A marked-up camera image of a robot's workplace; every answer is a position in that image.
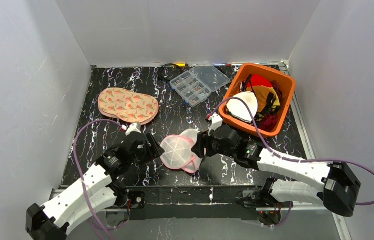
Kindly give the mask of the white round mesh laundry bag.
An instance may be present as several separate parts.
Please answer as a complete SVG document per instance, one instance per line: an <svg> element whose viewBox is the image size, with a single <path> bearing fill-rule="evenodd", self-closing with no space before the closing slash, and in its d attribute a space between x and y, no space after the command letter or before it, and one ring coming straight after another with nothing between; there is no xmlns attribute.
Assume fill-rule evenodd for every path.
<svg viewBox="0 0 374 240"><path fill-rule="evenodd" d="M188 174L194 174L199 170L202 158L198 157L191 149L197 143L196 129L187 129L179 135L165 137L160 147L164 153L160 156L163 165L172 170L182 170Z"/></svg>

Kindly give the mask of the white bra pad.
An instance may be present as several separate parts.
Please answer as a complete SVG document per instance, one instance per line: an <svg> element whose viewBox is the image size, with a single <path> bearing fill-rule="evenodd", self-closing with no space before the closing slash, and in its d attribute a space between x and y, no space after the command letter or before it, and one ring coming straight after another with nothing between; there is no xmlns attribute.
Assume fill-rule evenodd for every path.
<svg viewBox="0 0 374 240"><path fill-rule="evenodd" d="M246 106L237 99L230 99L226 105L227 111L234 118L245 123L251 123L258 111L258 101L255 94L251 91L244 91L234 95L235 98L243 100L248 106L252 116L250 116Z"/></svg>

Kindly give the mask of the floral mesh laundry bag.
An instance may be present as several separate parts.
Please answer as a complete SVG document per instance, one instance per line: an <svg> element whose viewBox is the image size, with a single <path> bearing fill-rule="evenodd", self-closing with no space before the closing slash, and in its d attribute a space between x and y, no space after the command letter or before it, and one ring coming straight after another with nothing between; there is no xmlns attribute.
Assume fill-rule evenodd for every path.
<svg viewBox="0 0 374 240"><path fill-rule="evenodd" d="M103 90L97 104L102 115L129 124L146 125L159 111L158 101L154 97L118 87Z"/></svg>

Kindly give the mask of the orange bra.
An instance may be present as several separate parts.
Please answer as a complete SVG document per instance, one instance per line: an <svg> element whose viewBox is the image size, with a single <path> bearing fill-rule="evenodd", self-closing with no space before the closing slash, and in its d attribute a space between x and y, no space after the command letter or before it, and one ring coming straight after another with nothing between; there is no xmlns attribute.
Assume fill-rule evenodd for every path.
<svg viewBox="0 0 374 240"><path fill-rule="evenodd" d="M254 87L247 87L245 89L247 92L253 92L258 101L258 111L255 115L256 120L262 120L262 118L266 114L269 113L270 108L270 100L268 100L268 95L270 93L277 94L273 87L265 87L265 86L254 86Z"/></svg>

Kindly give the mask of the yellow bra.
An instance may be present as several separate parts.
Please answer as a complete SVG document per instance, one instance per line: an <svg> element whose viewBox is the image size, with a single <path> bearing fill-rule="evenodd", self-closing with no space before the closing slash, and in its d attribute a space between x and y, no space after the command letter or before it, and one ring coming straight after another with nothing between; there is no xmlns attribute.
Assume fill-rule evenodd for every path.
<svg viewBox="0 0 374 240"><path fill-rule="evenodd" d="M270 93L268 95L268 100L270 100L269 113L277 114L280 109L280 101L277 94Z"/></svg>

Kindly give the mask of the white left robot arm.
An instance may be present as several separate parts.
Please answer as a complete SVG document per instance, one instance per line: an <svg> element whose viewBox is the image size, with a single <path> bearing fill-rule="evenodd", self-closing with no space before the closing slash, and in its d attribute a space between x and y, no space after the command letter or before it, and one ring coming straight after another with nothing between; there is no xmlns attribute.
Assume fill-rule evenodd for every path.
<svg viewBox="0 0 374 240"><path fill-rule="evenodd" d="M79 224L109 207L128 207L128 189L117 180L133 165L160 157L151 134L132 132L98 157L72 185L51 200L28 207L25 230L34 240L64 240Z"/></svg>

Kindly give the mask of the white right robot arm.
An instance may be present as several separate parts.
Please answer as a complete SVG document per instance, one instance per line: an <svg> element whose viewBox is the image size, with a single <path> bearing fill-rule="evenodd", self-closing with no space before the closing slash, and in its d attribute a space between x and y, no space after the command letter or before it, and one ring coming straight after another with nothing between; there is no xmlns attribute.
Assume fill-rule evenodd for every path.
<svg viewBox="0 0 374 240"><path fill-rule="evenodd" d="M227 125L198 133L191 150L200 158L224 155L243 168L293 179L268 178L262 188L242 197L243 206L300 202L324 206L343 217L353 216L361 183L346 163L283 160L280 153L270 152L261 141L244 139Z"/></svg>

